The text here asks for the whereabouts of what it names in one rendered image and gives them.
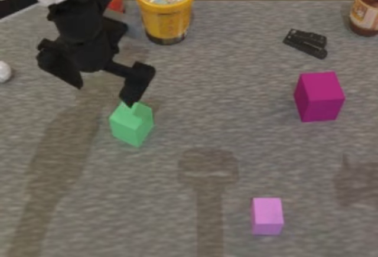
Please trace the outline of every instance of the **magenta cube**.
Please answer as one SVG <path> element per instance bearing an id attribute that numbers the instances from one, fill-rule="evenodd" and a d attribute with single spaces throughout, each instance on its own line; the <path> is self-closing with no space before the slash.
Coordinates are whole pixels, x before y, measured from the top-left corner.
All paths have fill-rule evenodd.
<path id="1" fill-rule="evenodd" d="M 253 198 L 250 206 L 254 235 L 279 235 L 284 226 L 280 198 Z"/>
<path id="2" fill-rule="evenodd" d="M 303 122 L 336 120 L 345 101 L 343 89 L 333 71 L 304 73 L 294 92 Z"/>

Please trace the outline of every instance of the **green cube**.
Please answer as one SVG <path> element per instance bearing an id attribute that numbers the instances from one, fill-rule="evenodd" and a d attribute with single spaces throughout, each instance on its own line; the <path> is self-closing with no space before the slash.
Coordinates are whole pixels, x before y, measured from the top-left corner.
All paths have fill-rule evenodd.
<path id="1" fill-rule="evenodd" d="M 135 103 L 129 108 L 122 102 L 110 116 L 109 123 L 115 138 L 140 147 L 154 127 L 154 117 L 148 106 Z"/>

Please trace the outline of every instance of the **yellow container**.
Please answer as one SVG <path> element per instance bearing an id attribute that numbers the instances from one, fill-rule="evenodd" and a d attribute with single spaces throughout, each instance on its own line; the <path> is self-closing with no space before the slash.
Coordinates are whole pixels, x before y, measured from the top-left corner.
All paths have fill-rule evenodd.
<path id="1" fill-rule="evenodd" d="M 158 44 L 179 43 L 187 35 L 193 0 L 136 0 L 147 37 Z"/>

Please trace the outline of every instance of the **table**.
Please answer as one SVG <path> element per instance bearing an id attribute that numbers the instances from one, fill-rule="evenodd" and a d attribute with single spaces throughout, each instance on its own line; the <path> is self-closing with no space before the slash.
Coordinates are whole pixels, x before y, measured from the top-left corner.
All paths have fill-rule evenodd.
<path id="1" fill-rule="evenodd" d="M 377 256 L 378 39 L 345 28 L 349 7 L 200 1 L 188 38 L 162 47 L 128 3 L 116 59 L 158 70 L 140 149 L 107 122 L 121 79 L 86 75 L 78 92 L 37 68 L 36 44 L 56 36 L 44 8 L 0 23 L 16 71 L 0 86 L 0 256 Z M 326 35 L 328 57 L 283 45 L 290 28 Z M 301 123 L 298 76 L 326 70 L 346 93 L 340 117 Z M 286 225 L 254 237 L 250 199 L 267 196 Z"/>

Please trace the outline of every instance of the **cube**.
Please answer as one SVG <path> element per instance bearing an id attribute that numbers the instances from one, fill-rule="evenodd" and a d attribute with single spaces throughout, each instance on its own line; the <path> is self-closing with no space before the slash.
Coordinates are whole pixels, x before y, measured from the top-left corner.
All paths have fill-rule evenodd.
<path id="1" fill-rule="evenodd" d="M 345 101 L 333 71 L 299 76 L 294 99 L 302 122 L 336 120 Z"/>
<path id="2" fill-rule="evenodd" d="M 154 127 L 152 109 L 141 103 L 129 108 L 121 103 L 109 118 L 110 129 L 115 138 L 140 147 Z"/>
<path id="3" fill-rule="evenodd" d="M 284 226 L 280 198 L 253 198 L 250 216 L 253 235 L 279 235 Z"/>

